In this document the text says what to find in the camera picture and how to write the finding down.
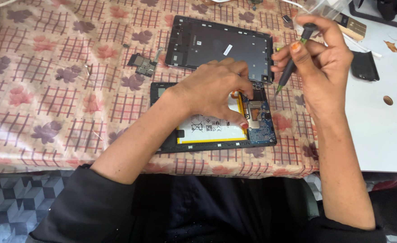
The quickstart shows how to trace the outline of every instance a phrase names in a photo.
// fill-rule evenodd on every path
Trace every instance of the precision screwdriver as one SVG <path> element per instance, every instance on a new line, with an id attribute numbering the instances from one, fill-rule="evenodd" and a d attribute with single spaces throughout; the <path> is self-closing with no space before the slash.
<path id="1" fill-rule="evenodd" d="M 306 41 L 308 41 L 308 39 L 311 37 L 312 33 L 318 30 L 318 27 L 313 23 L 306 23 L 303 25 L 303 29 L 304 31 L 300 38 L 300 42 L 305 44 Z M 278 93 L 282 90 L 282 88 L 287 84 L 287 81 L 290 78 L 291 74 L 293 73 L 295 67 L 296 65 L 294 64 L 293 59 L 290 58 L 290 61 L 288 61 L 287 65 L 284 68 L 284 71 L 282 72 L 281 79 L 279 80 L 278 88 L 275 93 L 274 99 L 277 97 Z"/>

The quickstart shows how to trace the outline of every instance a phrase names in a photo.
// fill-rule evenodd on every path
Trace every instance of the fingernail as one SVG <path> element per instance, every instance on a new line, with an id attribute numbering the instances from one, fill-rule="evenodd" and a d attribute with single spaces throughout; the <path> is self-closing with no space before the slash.
<path id="1" fill-rule="evenodd" d="M 242 128 L 245 128 L 245 129 L 249 127 L 248 124 L 245 123 L 245 122 L 242 122 L 242 123 L 240 124 L 240 126 L 241 126 Z"/>
<path id="2" fill-rule="evenodd" d="M 296 41 L 296 42 L 294 42 L 294 43 L 292 43 L 291 45 L 290 45 L 290 48 L 291 48 L 291 50 L 293 51 L 293 52 L 298 52 L 298 51 L 300 51 L 300 48 L 301 48 L 302 46 L 300 45 L 300 42 L 299 41 Z"/>

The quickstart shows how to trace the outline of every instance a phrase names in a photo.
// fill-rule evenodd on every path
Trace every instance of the blue circuit board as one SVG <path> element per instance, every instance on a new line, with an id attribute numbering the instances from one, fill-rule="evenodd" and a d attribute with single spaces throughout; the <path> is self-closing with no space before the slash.
<path id="1" fill-rule="evenodd" d="M 246 111 L 246 116 L 249 118 L 250 128 L 248 129 L 249 140 L 251 144 L 264 144 L 276 141 L 276 135 L 274 125 L 272 122 L 272 116 L 269 110 L 269 103 L 267 102 L 266 95 L 264 92 L 263 83 L 253 83 L 254 87 L 254 99 L 249 100 L 242 96 L 243 107 Z M 255 107 L 248 108 L 249 104 L 254 103 Z M 253 114 L 252 109 L 259 111 L 259 117 L 255 116 L 252 121 L 251 115 Z"/>

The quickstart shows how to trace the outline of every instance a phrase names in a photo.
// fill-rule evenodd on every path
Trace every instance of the floor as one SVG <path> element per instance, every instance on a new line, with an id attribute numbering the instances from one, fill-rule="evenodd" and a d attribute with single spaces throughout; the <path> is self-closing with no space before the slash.
<path id="1" fill-rule="evenodd" d="M 0 242 L 24 243 L 38 226 L 51 204 L 66 186 L 73 171 L 56 170 L 45 175 L 0 176 Z M 321 200 L 321 181 L 316 175 L 305 178 L 316 200 Z M 368 190 L 374 183 L 368 182 Z M 387 236 L 397 243 L 397 236 Z"/>

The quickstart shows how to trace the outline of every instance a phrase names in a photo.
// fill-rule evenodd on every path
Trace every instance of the floral tablecloth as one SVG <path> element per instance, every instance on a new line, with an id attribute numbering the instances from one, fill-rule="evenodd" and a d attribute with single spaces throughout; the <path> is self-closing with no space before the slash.
<path id="1" fill-rule="evenodd" d="M 0 172 L 74 169 L 98 158 L 149 108 L 151 82 L 191 73 L 164 65 L 175 15 L 265 32 L 275 48 L 300 38 L 282 19 L 295 6 L 264 0 L 256 7 L 247 0 L 18 0 L 0 8 Z M 126 65 L 135 53 L 153 58 L 160 46 L 152 78 Z M 269 97 L 276 87 L 266 86 Z M 297 75 L 270 106 L 276 146 L 160 154 L 144 172 L 299 178 L 317 170 L 314 123 Z"/>

